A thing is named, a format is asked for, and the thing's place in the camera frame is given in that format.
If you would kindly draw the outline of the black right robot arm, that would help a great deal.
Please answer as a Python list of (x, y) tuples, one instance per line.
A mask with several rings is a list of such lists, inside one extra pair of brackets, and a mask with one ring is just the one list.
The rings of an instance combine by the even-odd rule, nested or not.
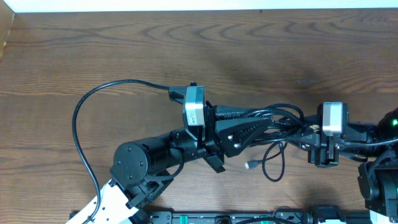
[(377, 124), (352, 122), (348, 106), (326, 102), (308, 116), (309, 131), (289, 143), (308, 153), (317, 167), (337, 166), (339, 157), (358, 161), (358, 184), (371, 220), (397, 223), (397, 110)]

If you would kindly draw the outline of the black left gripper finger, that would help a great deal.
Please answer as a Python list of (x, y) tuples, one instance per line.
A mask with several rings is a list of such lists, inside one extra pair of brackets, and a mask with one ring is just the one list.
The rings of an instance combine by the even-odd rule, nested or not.
[(215, 117), (217, 120), (238, 119), (249, 111), (251, 111), (251, 109), (218, 105), (215, 106)]
[(270, 118), (239, 118), (215, 122), (215, 133), (227, 157), (239, 155), (272, 124)]

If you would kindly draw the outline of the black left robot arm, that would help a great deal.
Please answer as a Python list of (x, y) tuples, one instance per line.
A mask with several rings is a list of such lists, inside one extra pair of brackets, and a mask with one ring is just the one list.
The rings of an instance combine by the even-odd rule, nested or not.
[(125, 142), (115, 151), (111, 179), (69, 223), (122, 223), (137, 218), (181, 173), (185, 163), (203, 159), (224, 172), (225, 157), (239, 155), (272, 124), (267, 117), (244, 117), (242, 108), (211, 106), (205, 88), (171, 86), (172, 101), (182, 104), (182, 129)]

